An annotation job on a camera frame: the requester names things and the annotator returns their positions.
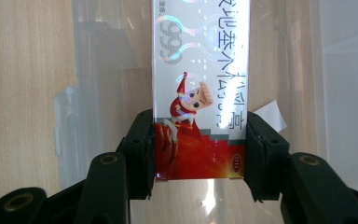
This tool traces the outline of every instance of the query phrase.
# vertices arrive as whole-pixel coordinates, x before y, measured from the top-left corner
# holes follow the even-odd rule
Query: wooden surface
[[[132,92],[125,95],[129,120],[152,107],[147,2],[121,2],[122,28],[141,65],[126,71],[124,80],[126,92]],[[318,153],[308,3],[253,1],[248,106],[253,111],[276,99],[288,123],[282,134],[291,150]],[[59,190],[53,99],[55,92],[76,84],[72,19],[69,0],[0,0],[0,197],[23,187],[40,187],[48,195]],[[253,203],[243,183],[214,184],[223,212],[196,223],[282,223],[278,203]],[[139,216],[143,223],[205,217],[195,209],[202,199],[197,190],[205,193],[209,187],[206,181],[158,184]]]
[[[59,190],[53,99],[75,83],[71,1],[0,1],[0,197]]]

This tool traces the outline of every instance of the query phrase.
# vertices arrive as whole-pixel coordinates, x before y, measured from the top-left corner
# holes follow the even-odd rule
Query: mounting hole
[[[33,199],[34,195],[29,192],[16,195],[4,204],[4,209],[8,212],[20,210],[31,203]]]
[[[308,165],[319,165],[320,162],[318,159],[312,157],[312,156],[300,156],[300,161],[308,164]]]
[[[100,163],[103,165],[109,165],[117,161],[117,156],[107,155],[100,159]]]

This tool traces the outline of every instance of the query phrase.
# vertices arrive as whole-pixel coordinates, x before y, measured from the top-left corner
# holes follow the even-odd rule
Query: cartoon boy
[[[213,103],[211,92],[209,91],[207,84],[203,81],[200,82],[200,86],[198,88],[186,92],[186,78],[187,72],[184,72],[182,81],[177,89],[178,97],[173,100],[170,107],[172,116],[171,120],[165,119],[162,122],[165,139],[164,149],[169,146],[172,140],[172,154],[170,162],[173,161],[178,149],[178,132],[193,135],[193,137],[196,138],[199,137],[200,130],[195,123],[197,111]],[[172,139],[169,139],[167,127],[171,130]]]

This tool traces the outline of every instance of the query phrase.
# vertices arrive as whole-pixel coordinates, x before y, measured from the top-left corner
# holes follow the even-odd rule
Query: white paper
[[[279,110],[276,100],[261,107],[260,109],[256,110],[254,113],[260,116],[277,133],[287,127],[286,123],[283,120],[281,111]]]

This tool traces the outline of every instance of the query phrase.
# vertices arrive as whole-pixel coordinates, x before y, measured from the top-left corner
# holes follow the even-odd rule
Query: printed number
[[[179,63],[182,61],[182,52],[179,51],[183,44],[182,38],[180,37],[182,30],[173,21],[168,24],[167,29],[164,28],[163,22],[160,23],[159,29],[164,35],[166,35],[166,37],[168,37],[167,42],[165,42],[165,36],[161,36],[159,38],[159,43],[165,49],[162,49],[159,52],[159,55],[164,59],[165,63]]]

